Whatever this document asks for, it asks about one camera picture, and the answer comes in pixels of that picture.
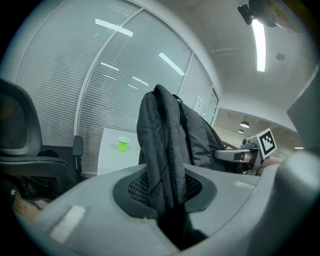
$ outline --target white ceiling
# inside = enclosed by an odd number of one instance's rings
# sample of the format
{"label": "white ceiling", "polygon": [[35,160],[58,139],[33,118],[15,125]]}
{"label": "white ceiling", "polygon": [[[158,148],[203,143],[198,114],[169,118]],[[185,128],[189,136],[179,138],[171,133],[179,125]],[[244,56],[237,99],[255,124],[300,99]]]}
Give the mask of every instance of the white ceiling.
{"label": "white ceiling", "polygon": [[[158,0],[177,14],[209,52],[223,90],[285,111],[304,88],[316,58],[303,34],[265,27],[266,70],[257,71],[255,38],[237,10],[249,0]],[[285,59],[276,59],[277,53]]]}
{"label": "white ceiling", "polygon": [[[250,128],[241,127],[240,123],[242,121],[247,121],[250,124]],[[294,150],[294,147],[301,147],[302,145],[302,142],[296,132],[257,117],[248,116],[240,112],[229,111],[226,109],[219,110],[214,127],[221,127],[235,133],[238,132],[239,129],[242,129],[244,131],[244,135],[247,137],[254,136],[270,128],[276,142],[281,140],[281,142],[285,142],[285,144],[292,150]]]}

